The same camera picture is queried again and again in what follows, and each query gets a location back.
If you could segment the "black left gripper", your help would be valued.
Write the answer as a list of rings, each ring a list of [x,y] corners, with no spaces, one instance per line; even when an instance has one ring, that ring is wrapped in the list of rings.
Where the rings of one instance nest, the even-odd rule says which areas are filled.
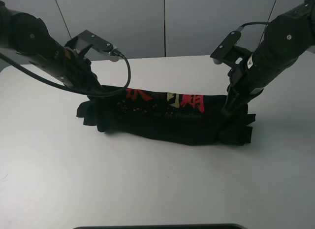
[[[102,93],[103,88],[91,70],[91,62],[80,57],[76,50],[61,45],[55,46],[55,70],[59,79],[64,78],[64,84],[78,90]]]

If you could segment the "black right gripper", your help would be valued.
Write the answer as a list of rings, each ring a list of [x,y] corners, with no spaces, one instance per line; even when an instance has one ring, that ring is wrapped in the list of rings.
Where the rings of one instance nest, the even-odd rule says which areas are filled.
[[[227,65],[231,67],[228,93],[221,110],[226,117],[231,117],[238,110],[240,101],[251,101],[263,92],[263,87],[254,85],[250,78],[248,61],[251,58],[252,52],[239,46],[233,46],[226,55]]]

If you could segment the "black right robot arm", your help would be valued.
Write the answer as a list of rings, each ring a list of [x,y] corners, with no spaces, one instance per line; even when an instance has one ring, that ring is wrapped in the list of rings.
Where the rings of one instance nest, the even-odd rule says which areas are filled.
[[[315,0],[305,0],[271,21],[258,47],[230,70],[223,113],[231,116],[260,95],[270,82],[314,44]]]

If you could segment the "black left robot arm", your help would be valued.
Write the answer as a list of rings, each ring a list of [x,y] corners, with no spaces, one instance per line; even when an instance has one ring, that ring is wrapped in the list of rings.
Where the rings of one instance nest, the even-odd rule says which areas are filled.
[[[40,18],[10,10],[4,2],[0,3],[0,46],[25,57],[65,87],[84,93],[104,92],[89,60],[54,40]]]

